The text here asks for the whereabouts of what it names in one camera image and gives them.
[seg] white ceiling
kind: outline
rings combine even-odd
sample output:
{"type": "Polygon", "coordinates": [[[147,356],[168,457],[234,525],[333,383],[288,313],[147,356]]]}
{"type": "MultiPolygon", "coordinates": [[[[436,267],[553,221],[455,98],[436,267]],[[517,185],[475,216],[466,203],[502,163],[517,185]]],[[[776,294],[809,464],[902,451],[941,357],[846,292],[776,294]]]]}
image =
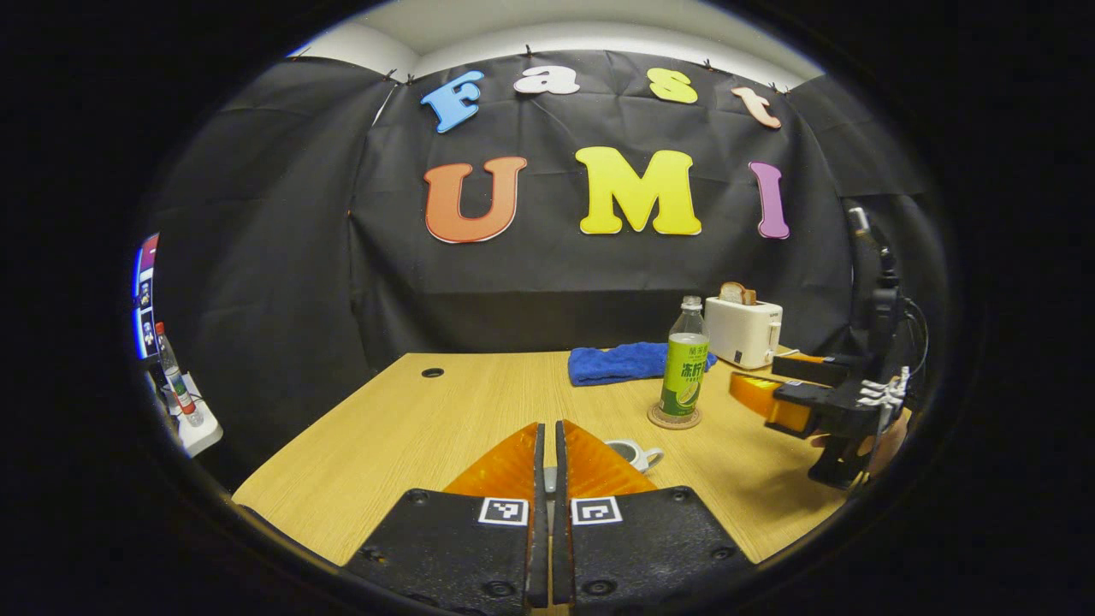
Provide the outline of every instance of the white ceiling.
{"type": "Polygon", "coordinates": [[[821,73],[780,40],[699,0],[393,0],[353,21],[419,56],[484,34],[555,22],[657,26],[718,42],[798,74],[821,73]]]}

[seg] plastic bottle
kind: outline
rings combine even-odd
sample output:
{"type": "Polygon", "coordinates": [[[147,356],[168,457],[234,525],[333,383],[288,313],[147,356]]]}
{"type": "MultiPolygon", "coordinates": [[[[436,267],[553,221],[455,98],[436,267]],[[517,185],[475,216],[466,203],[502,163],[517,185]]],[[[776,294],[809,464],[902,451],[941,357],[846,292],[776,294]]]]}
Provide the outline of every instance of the plastic bottle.
{"type": "Polygon", "coordinates": [[[163,376],[171,385],[171,393],[174,395],[175,402],[178,403],[183,417],[194,428],[201,426],[205,418],[201,417],[201,411],[198,410],[197,405],[191,398],[191,393],[186,390],[183,371],[178,369],[178,361],[175,360],[175,352],[172,351],[171,344],[168,342],[168,335],[164,334],[162,323],[155,324],[155,340],[160,350],[160,367],[163,369],[163,376]]]}
{"type": "Polygon", "coordinates": [[[707,325],[700,314],[703,304],[694,294],[681,302],[681,316],[669,330],[669,355],[666,358],[666,374],[661,384],[661,399],[658,400],[654,419],[661,425],[692,426],[699,420],[693,417],[695,403],[700,399],[700,386],[707,369],[707,347],[711,338],[707,325]]]}

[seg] green label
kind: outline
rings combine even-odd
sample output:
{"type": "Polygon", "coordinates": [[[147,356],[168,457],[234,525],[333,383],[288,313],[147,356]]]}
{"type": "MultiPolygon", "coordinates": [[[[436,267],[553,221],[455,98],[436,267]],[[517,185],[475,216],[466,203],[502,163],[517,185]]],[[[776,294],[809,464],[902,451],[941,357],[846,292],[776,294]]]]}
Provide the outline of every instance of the green label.
{"type": "Polygon", "coordinates": [[[700,399],[703,370],[707,367],[707,344],[683,345],[669,341],[666,379],[661,385],[661,410],[668,416],[684,417],[695,410],[700,399]]]}

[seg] yellow letter m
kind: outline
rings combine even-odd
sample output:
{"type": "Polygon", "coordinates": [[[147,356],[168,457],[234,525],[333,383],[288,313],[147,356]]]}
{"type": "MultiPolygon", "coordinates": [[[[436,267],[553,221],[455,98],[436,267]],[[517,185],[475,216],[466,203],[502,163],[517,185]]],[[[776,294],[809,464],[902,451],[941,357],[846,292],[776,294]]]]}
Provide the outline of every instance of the yellow letter m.
{"type": "Polygon", "coordinates": [[[623,221],[612,210],[612,197],[627,217],[631,228],[642,231],[658,201],[654,230],[672,235],[694,235],[702,225],[692,211],[688,170],[692,156],[673,150],[658,150],[639,177],[615,148],[581,148],[574,158],[589,171],[589,216],[581,219],[581,232],[618,233],[623,221]]]}

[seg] white device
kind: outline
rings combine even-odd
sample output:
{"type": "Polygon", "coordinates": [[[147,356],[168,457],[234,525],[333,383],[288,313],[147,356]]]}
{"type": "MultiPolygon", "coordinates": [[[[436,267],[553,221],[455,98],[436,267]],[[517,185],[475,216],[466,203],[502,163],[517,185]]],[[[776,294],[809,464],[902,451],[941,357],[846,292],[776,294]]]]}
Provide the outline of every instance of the white device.
{"type": "Polygon", "coordinates": [[[765,301],[746,305],[708,297],[703,312],[712,353],[746,370],[772,363],[780,345],[783,306],[765,301]]]}

